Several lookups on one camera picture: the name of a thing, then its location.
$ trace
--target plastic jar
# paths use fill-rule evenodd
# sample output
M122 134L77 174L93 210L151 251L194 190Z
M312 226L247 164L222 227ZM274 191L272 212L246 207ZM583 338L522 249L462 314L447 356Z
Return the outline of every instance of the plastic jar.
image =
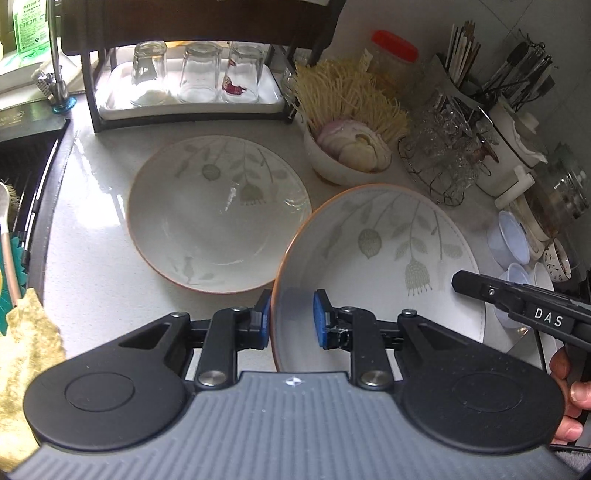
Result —
M399 98L417 72L417 48L387 30L376 30L360 60L362 70L373 73L376 87L388 99Z

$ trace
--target white countertop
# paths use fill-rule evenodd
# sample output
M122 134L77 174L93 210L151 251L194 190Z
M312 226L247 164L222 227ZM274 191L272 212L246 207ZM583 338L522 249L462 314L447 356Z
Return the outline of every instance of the white countertop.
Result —
M246 138L277 153L306 185L313 207L341 191L311 169L296 125L279 121L210 121L125 128L95 135L86 102L74 110L79 128L57 201L47 253L44 304L58 325L67 356L75 356L176 310L194 319L222 308L254 305L262 289L215 295L190 291L160 277L137 253L125 208L134 176L161 147L197 135ZM417 189L401 164L388 170L391 183ZM486 244L494 219L492 199L470 189L457 208L444 207L463 232L481 273L502 269ZM521 335L505 330L487 310L485 343L508 351ZM238 370L274 371L271 348L243 351Z

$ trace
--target spoon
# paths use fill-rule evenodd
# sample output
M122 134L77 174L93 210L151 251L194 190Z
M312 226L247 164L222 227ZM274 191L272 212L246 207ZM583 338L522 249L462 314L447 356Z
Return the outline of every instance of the spoon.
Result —
M2 238L2 258L4 259L4 272L8 283L8 292L12 305L17 305L21 298L21 289L18 286L17 272L12 259L12 245L10 243L10 230L8 229L8 209L10 207L10 192L6 185L0 183L0 237Z

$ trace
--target chopsticks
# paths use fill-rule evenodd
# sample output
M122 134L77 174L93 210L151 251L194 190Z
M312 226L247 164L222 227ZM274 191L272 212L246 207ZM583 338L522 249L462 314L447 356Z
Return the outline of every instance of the chopsticks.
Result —
M475 29L476 24L471 21L464 22L461 28L452 25L445 68L456 86L462 84L480 51L480 43L474 38Z

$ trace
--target finger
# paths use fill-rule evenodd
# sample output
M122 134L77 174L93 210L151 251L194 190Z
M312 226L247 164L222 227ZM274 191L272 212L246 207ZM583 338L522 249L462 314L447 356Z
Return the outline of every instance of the finger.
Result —
M557 350L550 359L550 371L561 380L569 376L570 360L564 347Z
M556 381L556 383L558 384L558 386L562 390L562 395L564 397L564 414L569 415L567 412L569 409L569 406L571 405L569 386L566 384L566 380L561 380L561 379L557 378L554 373L551 373L550 376L552 378L554 378L554 380Z
M572 403L569 402L566 405L566 409L565 409L564 414L567 417L570 417L572 419L576 419L579 417L579 415L581 415L581 412L582 412L582 410L580 408L575 407Z
M566 442L574 442L583 433L583 426L570 417L563 417L558 430L554 434L554 438L557 440L564 440Z
M572 403L584 410L591 409L591 382L575 382L570 387Z

